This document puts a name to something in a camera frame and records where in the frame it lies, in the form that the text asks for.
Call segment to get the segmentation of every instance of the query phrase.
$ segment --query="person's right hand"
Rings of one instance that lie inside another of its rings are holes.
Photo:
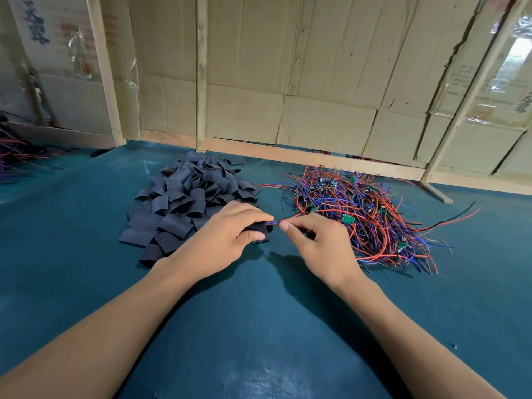
[[[311,213],[281,221],[279,227],[295,243],[310,271],[333,291],[345,283],[369,280],[356,261],[342,224]],[[315,239],[307,238],[297,227],[313,231]]]

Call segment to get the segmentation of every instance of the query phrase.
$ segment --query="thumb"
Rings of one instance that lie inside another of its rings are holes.
[[[235,245],[241,249],[244,249],[244,247],[251,242],[261,241],[264,238],[266,238],[266,236],[262,232],[243,231],[239,236],[236,237]]]
[[[301,233],[301,231],[299,231],[299,229],[297,229],[295,225],[290,224],[288,221],[281,221],[279,227],[286,232],[300,252],[311,242],[305,235]]]

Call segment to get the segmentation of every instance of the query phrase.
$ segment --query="forearm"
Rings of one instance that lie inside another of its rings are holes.
[[[3,398],[111,398],[170,309],[194,284],[154,268],[0,379]]]
[[[374,334],[415,398],[503,397],[401,312],[374,282],[348,282],[336,292]]]

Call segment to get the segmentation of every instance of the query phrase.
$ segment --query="person's left hand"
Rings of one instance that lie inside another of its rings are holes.
[[[273,221],[273,216],[248,203],[231,201],[170,256],[153,268],[176,267],[187,271],[195,281],[228,267],[244,247],[265,238],[258,231],[243,231],[256,221]]]

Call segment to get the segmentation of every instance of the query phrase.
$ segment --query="person's right arm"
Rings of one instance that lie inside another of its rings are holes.
[[[318,214],[280,224],[309,269],[364,321],[416,399],[504,398],[399,310],[360,269],[346,228]],[[314,240],[297,227],[316,233]]]

